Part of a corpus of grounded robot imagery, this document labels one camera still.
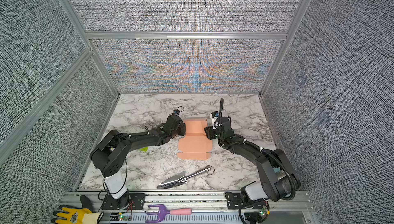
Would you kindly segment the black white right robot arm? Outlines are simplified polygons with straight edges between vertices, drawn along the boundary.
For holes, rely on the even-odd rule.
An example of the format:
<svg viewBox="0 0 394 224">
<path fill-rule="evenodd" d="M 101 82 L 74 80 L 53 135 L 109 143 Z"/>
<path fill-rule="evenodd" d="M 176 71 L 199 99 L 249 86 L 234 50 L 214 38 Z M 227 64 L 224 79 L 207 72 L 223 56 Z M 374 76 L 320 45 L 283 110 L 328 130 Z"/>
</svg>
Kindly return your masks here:
<svg viewBox="0 0 394 224">
<path fill-rule="evenodd" d="M 224 116 L 223 109 L 224 99 L 221 98 L 216 120 L 211 127 L 204 129 L 207 138 L 216 138 L 219 147 L 252 162 L 258 169 L 262 190 L 270 200 L 294 199 L 301 182 L 285 152 L 260 147 L 236 134 L 231 117 Z"/>
</svg>

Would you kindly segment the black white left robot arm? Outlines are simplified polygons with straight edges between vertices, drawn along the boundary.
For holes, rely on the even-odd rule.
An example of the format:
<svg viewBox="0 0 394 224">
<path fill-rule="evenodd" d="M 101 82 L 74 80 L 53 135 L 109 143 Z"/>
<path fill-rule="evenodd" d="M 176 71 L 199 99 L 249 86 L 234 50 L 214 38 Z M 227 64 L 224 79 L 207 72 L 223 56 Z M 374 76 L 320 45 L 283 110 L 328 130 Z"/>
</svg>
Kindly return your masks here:
<svg viewBox="0 0 394 224">
<path fill-rule="evenodd" d="M 129 152 L 146 147 L 158 147 L 168 143 L 176 136 L 186 134 L 182 119 L 171 114 L 165 123 L 140 133 L 121 133 L 110 131 L 92 150 L 90 159 L 103 177 L 103 187 L 113 199 L 128 194 L 126 180 L 120 173 Z"/>
</svg>

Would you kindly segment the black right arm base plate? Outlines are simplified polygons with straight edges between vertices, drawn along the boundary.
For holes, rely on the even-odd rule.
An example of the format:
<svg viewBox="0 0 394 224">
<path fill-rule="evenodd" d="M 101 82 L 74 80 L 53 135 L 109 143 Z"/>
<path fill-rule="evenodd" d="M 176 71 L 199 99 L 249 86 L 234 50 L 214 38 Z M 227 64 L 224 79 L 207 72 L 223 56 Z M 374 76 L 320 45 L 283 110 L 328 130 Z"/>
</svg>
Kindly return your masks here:
<svg viewBox="0 0 394 224">
<path fill-rule="evenodd" d="M 241 192 L 227 191 L 224 196 L 226 198 L 227 208 L 230 210 L 237 210 L 241 206 L 243 207 L 242 209 L 261 209 L 265 206 L 263 201 L 246 206 L 246 203 L 251 202 L 252 200 L 250 200 L 246 194 Z"/>
</svg>

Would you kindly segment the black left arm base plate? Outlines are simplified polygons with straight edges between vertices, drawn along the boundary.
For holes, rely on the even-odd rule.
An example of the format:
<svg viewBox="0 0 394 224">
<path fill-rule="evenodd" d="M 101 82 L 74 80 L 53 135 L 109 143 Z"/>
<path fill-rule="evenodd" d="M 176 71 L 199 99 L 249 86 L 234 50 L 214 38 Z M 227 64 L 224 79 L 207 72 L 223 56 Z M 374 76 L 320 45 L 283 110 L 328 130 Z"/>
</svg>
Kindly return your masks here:
<svg viewBox="0 0 394 224">
<path fill-rule="evenodd" d="M 106 194 L 102 204 L 102 210 L 142 210 L 145 199 L 146 194 L 144 193 L 126 193 L 119 199 L 114 199 L 110 194 Z"/>
</svg>

